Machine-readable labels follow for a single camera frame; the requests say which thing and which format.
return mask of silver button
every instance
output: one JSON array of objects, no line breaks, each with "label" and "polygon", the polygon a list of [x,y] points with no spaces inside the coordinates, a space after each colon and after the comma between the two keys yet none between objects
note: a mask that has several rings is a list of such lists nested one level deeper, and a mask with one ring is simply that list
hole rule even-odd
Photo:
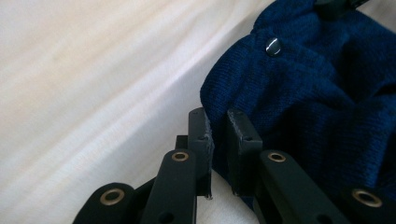
[{"label": "silver button", "polygon": [[282,51],[282,45],[276,37],[273,37],[265,44],[265,51],[269,56],[275,57],[280,54],[280,51]]}]

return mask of metal ring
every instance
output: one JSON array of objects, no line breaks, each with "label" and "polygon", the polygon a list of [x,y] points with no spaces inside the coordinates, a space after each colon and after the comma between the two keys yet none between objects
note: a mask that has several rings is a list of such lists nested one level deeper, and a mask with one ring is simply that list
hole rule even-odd
[{"label": "metal ring", "polygon": [[176,152],[172,155],[174,161],[186,161],[189,158],[189,154],[185,152]]},{"label": "metal ring", "polygon": [[[117,198],[109,200],[107,196],[111,193],[118,193]],[[104,205],[113,205],[119,203],[124,196],[125,192],[122,189],[110,189],[102,194],[102,196],[100,197],[100,202]]]},{"label": "metal ring", "polygon": [[381,207],[382,201],[365,189],[353,189],[352,196],[360,203],[370,207]]},{"label": "metal ring", "polygon": [[276,162],[284,162],[286,160],[286,157],[277,152],[271,152],[270,154],[268,154],[268,159]]}]

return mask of snap button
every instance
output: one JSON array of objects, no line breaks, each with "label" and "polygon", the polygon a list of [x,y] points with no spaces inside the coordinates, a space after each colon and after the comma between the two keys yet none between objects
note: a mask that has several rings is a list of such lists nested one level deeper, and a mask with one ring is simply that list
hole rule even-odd
[{"label": "snap button", "polygon": [[275,57],[279,55],[281,50],[282,45],[276,37],[270,38],[265,44],[265,51],[270,57]]}]

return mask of black object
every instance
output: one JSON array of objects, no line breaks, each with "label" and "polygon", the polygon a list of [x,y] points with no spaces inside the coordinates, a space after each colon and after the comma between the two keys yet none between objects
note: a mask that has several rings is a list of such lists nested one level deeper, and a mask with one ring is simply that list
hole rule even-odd
[{"label": "black object", "polygon": [[326,21],[334,21],[343,17],[349,10],[361,6],[368,0],[317,0],[315,11]]},{"label": "black object", "polygon": [[[252,196],[261,224],[394,223],[396,204],[373,189],[345,189],[332,202],[287,153],[263,150],[247,115],[227,113],[227,162],[233,193]],[[211,198],[213,143],[202,108],[189,115],[189,135],[163,157],[156,178],[138,189],[112,183],[99,188],[79,211],[75,224],[193,224],[196,196]]]}]

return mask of dark blue cloth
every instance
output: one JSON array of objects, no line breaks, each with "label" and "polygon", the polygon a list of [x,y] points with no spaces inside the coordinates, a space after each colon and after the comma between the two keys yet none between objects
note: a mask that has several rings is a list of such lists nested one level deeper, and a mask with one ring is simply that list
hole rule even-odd
[{"label": "dark blue cloth", "polygon": [[322,21],[313,4],[275,1],[207,76],[214,168],[227,173],[225,116],[237,108],[264,148],[288,152],[330,195],[363,185],[396,200],[396,35],[358,11]]}]

